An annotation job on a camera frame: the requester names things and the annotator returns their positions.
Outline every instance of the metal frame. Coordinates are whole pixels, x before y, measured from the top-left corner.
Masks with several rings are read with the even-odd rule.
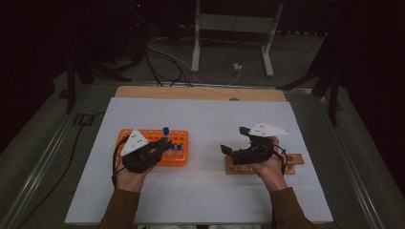
[[[284,5],[279,5],[274,17],[247,17],[200,13],[200,0],[196,2],[196,25],[194,37],[193,60],[191,71],[197,73],[200,67],[200,30],[215,31],[248,31],[268,33],[267,43],[262,47],[262,57],[265,64],[266,75],[274,75],[269,57],[269,51],[277,31],[278,22]]]

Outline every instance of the wooden plank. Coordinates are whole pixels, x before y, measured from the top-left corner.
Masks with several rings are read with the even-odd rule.
[[[295,174],[295,165],[304,164],[304,159],[300,154],[287,154],[288,165],[285,175]],[[256,172],[249,165],[234,165],[230,156],[224,157],[225,173],[228,175],[256,175]]]
[[[115,97],[286,101],[279,90],[120,86]]]

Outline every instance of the white tabletop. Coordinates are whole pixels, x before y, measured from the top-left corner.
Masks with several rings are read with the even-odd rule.
[[[113,193],[112,155],[120,130],[127,128],[186,130],[189,158],[184,167],[155,167],[141,193],[140,224],[236,224],[271,221],[268,192],[258,176],[226,175],[220,145],[247,148],[239,127],[258,121],[290,131],[280,146],[302,154],[305,164],[286,176],[307,216],[333,221],[309,153],[288,102],[198,99],[112,98],[101,124],[66,223],[96,224]]]

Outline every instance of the person's left hand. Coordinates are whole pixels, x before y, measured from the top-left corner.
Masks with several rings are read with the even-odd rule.
[[[124,166],[122,164],[122,158],[119,159],[119,164],[117,166],[117,171],[122,169]],[[127,169],[121,170],[117,174],[117,188],[119,190],[125,190],[134,193],[140,193],[140,190],[143,186],[143,181],[146,179],[146,175],[153,169],[154,167],[149,168],[142,174],[131,173]]]

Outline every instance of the sleeve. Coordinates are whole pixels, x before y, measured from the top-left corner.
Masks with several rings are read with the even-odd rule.
[[[115,189],[97,228],[131,228],[138,210],[140,193]]]
[[[278,228],[317,228],[315,224],[305,217],[292,188],[270,192],[270,198]]]

